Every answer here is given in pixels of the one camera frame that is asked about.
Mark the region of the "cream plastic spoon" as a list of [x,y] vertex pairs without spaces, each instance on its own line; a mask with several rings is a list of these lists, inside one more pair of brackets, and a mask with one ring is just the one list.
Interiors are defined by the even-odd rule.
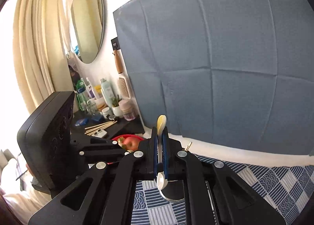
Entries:
[[163,163],[162,163],[163,162],[162,133],[164,131],[166,123],[167,123],[167,117],[165,115],[160,115],[156,123],[157,138],[158,138],[158,145],[157,145],[158,174],[157,174],[156,184],[157,184],[158,190],[160,191],[162,191],[168,183],[167,180],[165,179],[165,175],[163,171]]

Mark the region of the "black side shelf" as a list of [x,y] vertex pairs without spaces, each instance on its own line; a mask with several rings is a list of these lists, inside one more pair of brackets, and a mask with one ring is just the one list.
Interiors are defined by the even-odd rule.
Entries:
[[[81,119],[88,119],[86,125],[76,126],[76,122]],[[78,111],[74,113],[73,120],[71,122],[71,133],[77,133],[84,135],[85,128],[90,128],[91,126],[97,126],[99,124],[110,122],[110,120],[101,119],[101,121],[92,120],[90,115],[83,113],[82,111]],[[115,124],[105,129],[107,135],[105,139],[113,139],[120,135],[136,135],[136,134],[144,134],[145,130],[141,123],[140,117],[137,116],[136,119],[132,121],[127,121],[124,118],[120,118],[117,120]]]

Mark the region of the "white phone case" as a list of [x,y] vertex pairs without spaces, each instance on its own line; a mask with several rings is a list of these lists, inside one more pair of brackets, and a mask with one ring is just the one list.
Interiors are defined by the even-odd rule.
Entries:
[[99,129],[92,133],[93,137],[104,138],[108,133],[104,129]]

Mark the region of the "red apple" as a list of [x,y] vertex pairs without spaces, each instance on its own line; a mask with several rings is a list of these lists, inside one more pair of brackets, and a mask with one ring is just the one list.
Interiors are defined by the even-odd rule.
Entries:
[[125,138],[122,142],[122,147],[127,151],[137,151],[139,143],[142,141],[142,138],[138,138],[135,136],[129,136]]

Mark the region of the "red fruit basket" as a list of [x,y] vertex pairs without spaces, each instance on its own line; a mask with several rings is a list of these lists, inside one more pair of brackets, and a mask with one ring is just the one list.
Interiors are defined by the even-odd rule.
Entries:
[[112,139],[116,141],[120,147],[129,152],[134,152],[138,150],[138,146],[140,141],[144,140],[144,138],[137,135],[121,135]]

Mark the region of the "blue patterned tablecloth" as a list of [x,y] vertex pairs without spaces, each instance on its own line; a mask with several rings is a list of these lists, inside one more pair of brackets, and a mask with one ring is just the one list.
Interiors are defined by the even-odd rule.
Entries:
[[[198,157],[217,224],[313,224],[313,166],[263,167]],[[183,182],[160,193],[155,181],[136,185],[131,224],[188,224],[192,198]]]

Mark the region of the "green plastic bottle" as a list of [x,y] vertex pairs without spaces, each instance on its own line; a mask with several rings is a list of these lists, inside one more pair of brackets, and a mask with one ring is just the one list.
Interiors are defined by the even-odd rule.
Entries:
[[89,97],[82,79],[78,80],[76,84],[76,94],[80,110],[87,112],[87,101],[89,100]]

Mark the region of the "small potted succulent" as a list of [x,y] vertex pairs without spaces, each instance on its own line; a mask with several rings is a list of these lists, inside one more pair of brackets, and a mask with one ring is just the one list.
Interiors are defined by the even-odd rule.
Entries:
[[121,101],[121,98],[119,97],[119,95],[117,95],[117,97],[113,97],[112,98],[112,111],[113,114],[116,117],[122,118],[123,117],[123,113],[119,107],[119,102]]

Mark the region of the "light green bottle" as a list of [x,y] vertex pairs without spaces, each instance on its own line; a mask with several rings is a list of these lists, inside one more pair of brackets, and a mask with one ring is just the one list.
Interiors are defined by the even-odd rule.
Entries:
[[113,102],[115,99],[114,92],[112,91],[110,83],[105,78],[101,79],[101,92],[107,106],[113,107]]

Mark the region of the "pink lidded jar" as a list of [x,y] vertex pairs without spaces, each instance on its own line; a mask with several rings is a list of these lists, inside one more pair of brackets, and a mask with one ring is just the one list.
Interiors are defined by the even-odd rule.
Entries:
[[119,102],[119,108],[121,109],[125,120],[132,121],[136,118],[136,112],[130,100],[121,100]]

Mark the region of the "wooden paddle hairbrush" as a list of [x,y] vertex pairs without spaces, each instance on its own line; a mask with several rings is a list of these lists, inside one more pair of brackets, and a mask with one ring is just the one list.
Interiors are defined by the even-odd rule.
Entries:
[[121,62],[121,58],[119,56],[119,52],[117,50],[113,51],[114,54],[114,59],[115,59],[115,66],[117,69],[117,72],[119,74],[118,78],[118,88],[121,94],[122,98],[130,98],[130,91],[127,85],[127,80],[124,76],[124,71],[123,71],[123,65]]

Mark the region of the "beige curtain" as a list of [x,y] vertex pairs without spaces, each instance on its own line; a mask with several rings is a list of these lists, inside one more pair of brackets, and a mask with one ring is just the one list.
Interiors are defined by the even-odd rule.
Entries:
[[17,84],[29,113],[54,91],[72,91],[66,53],[68,17],[62,0],[17,0],[13,57]]

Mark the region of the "grey-blue backdrop cloth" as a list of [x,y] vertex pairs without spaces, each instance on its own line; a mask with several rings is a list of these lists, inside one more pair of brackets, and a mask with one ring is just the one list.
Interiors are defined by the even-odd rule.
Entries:
[[145,126],[250,151],[313,152],[307,0],[131,0],[115,26]]

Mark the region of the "round wall mirror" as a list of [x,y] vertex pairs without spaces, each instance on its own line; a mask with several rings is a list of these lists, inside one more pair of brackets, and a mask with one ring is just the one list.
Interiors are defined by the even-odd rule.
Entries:
[[103,0],[73,0],[70,12],[71,47],[81,62],[90,64],[97,57],[103,42]]

